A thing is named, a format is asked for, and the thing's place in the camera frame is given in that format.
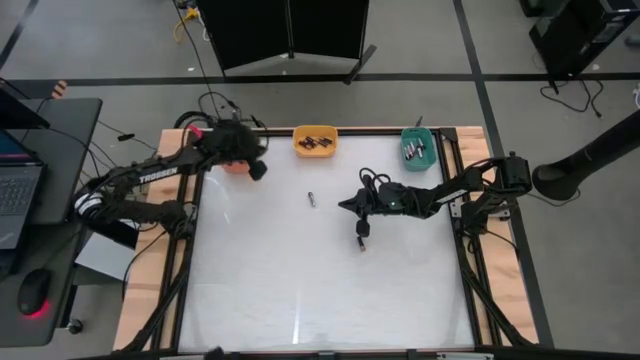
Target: computer tower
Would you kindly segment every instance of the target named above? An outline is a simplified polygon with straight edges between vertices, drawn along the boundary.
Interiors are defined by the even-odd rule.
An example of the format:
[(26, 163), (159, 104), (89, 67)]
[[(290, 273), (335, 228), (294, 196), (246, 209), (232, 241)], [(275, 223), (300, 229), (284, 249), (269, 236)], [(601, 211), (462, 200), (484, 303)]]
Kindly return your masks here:
[(554, 2), (529, 32), (554, 79), (580, 74), (640, 14), (640, 0)]

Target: computer mouse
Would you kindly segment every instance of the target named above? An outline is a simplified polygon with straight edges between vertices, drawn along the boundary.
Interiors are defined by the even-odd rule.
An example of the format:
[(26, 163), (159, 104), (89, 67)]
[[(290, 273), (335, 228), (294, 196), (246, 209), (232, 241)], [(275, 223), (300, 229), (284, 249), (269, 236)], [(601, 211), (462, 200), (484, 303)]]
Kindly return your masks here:
[(40, 268), (28, 273), (18, 290), (18, 310), (24, 315), (38, 312), (47, 299), (50, 281), (50, 270)]

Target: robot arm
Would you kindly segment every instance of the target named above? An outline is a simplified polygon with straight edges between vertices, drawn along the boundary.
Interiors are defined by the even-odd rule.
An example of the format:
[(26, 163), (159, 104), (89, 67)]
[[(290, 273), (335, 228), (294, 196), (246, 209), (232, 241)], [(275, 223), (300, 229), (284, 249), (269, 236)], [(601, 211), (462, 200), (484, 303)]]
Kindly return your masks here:
[[(487, 184), (482, 175), (495, 169), (495, 181)], [(369, 236), (369, 215), (407, 215), (427, 219), (440, 208), (472, 191), (484, 191), (475, 201), (462, 205), (462, 215), (456, 231), (466, 235), (478, 235), (486, 231), (490, 214), (504, 208), (504, 202), (528, 193), (532, 188), (529, 164), (511, 153), (509, 157), (487, 159), (467, 167), (462, 174), (433, 189), (419, 189), (391, 182), (385, 174), (376, 174), (370, 169), (360, 170), (364, 188), (352, 199), (338, 205), (353, 211), (360, 220), (356, 225), (360, 249), (365, 250), (363, 237)], [(491, 295), (482, 286), (465, 255), (459, 256), (461, 275), (476, 292), (485, 308), (491, 313), (509, 342), (514, 346), (531, 346), (530, 341), (520, 335), (496, 305)]]
[(168, 157), (148, 159), (140, 164), (118, 167), (92, 179), (76, 194), (75, 213), (92, 228), (109, 226), (119, 219), (137, 223), (158, 223), (170, 235), (189, 237), (193, 233), (182, 205), (175, 200), (150, 204), (126, 200), (131, 190), (173, 175), (193, 175), (215, 165), (246, 161), (254, 180), (267, 168), (257, 160), (266, 148), (248, 127), (236, 120), (219, 120), (212, 131), (193, 128), (180, 150)]

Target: white table surface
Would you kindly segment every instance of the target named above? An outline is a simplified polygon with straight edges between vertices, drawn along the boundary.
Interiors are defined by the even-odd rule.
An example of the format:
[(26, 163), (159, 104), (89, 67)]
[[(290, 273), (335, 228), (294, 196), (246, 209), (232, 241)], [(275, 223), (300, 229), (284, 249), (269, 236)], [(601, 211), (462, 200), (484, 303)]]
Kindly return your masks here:
[[(272, 138), (259, 182), (206, 174), (179, 350), (383, 350), (472, 347), (448, 211), (428, 220), (338, 207), (369, 167), (404, 185), (442, 183), (440, 164), (411, 173), (398, 136), (339, 139), (332, 158)], [(317, 207), (311, 207), (312, 191)]]

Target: laptop screen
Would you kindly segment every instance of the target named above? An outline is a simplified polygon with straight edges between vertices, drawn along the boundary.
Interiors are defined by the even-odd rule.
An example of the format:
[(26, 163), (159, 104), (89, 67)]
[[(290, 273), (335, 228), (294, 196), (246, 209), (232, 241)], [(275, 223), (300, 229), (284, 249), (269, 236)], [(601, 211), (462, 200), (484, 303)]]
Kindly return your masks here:
[(0, 130), (0, 163), (16, 164), (25, 162), (33, 162), (31, 154), (13, 136), (4, 130)]

